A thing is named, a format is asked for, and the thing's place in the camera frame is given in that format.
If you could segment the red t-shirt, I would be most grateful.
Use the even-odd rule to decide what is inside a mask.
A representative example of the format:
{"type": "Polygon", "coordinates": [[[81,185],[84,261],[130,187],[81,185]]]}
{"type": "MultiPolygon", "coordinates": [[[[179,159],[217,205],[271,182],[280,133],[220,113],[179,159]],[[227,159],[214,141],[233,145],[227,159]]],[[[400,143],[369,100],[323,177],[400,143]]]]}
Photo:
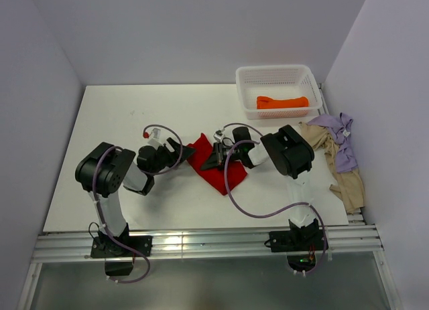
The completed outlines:
{"type": "MultiPolygon", "coordinates": [[[[188,144],[189,147],[195,150],[195,153],[187,159],[189,165],[195,172],[205,180],[209,185],[215,188],[221,195],[227,195],[227,187],[225,185],[224,168],[211,168],[203,170],[203,163],[209,158],[212,153],[212,144],[207,136],[201,133],[199,138],[193,143],[188,144]]],[[[229,189],[237,187],[247,177],[247,172],[243,164],[239,161],[230,161],[228,164],[227,179],[229,189]]]]}

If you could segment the white plastic basket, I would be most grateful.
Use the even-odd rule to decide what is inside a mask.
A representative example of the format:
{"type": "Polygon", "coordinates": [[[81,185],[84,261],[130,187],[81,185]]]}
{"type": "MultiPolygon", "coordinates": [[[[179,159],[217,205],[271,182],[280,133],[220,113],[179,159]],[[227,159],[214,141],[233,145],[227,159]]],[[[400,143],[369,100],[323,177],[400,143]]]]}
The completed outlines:
{"type": "Polygon", "coordinates": [[[301,64],[273,66],[245,66],[236,70],[238,97],[250,120],[304,117],[322,108],[322,97],[309,67],[301,64]],[[258,110],[258,96],[274,99],[291,99],[305,96],[306,108],[258,110]]]}

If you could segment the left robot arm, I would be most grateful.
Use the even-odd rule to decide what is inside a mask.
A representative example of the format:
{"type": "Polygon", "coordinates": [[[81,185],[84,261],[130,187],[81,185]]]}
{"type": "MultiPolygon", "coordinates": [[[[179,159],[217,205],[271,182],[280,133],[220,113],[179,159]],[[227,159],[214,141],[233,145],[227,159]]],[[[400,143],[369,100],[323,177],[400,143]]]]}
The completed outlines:
{"type": "Polygon", "coordinates": [[[102,142],[77,166],[75,179],[95,202],[100,227],[95,248],[115,256],[138,250],[149,254],[148,238],[133,238],[119,201],[119,188],[146,196],[154,176],[183,163],[196,150],[167,138],[167,144],[150,141],[137,153],[102,142]]]}

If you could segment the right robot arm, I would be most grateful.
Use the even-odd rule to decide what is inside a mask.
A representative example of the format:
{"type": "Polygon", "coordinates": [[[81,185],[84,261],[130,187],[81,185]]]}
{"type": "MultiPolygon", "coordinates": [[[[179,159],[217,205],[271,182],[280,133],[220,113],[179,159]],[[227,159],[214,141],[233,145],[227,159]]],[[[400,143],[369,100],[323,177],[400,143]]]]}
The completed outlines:
{"type": "Polygon", "coordinates": [[[312,147],[290,125],[276,133],[263,135],[248,124],[229,123],[215,132],[214,139],[212,152],[201,165],[202,171],[218,169],[225,172],[227,164],[235,161],[253,169],[269,159],[281,175],[290,178],[287,190],[291,204],[258,218],[269,218],[291,210],[290,242],[299,250],[307,248],[322,224],[312,207],[308,190],[309,172],[314,160],[312,147]]]}

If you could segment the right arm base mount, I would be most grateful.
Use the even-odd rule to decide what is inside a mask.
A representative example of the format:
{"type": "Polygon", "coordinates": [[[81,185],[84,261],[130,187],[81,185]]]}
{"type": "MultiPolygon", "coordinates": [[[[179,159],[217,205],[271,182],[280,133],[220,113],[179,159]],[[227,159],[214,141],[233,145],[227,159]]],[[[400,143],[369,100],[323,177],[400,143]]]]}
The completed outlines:
{"type": "Polygon", "coordinates": [[[264,246],[272,253],[287,253],[287,264],[296,275],[307,275],[328,251],[328,239],[324,228],[314,219],[307,226],[297,226],[289,221],[288,230],[271,231],[264,246]]]}

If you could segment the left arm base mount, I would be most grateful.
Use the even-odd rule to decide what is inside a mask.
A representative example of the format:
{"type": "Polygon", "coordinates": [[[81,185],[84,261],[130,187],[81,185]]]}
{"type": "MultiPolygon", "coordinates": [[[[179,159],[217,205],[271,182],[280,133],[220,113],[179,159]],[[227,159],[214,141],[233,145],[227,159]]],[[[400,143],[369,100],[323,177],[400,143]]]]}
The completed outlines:
{"type": "MultiPolygon", "coordinates": [[[[130,236],[125,244],[145,256],[150,256],[152,240],[152,236],[130,236]]],[[[107,236],[97,236],[93,239],[90,258],[105,261],[106,275],[119,278],[129,276],[136,257],[136,253],[117,246],[107,236]]]]}

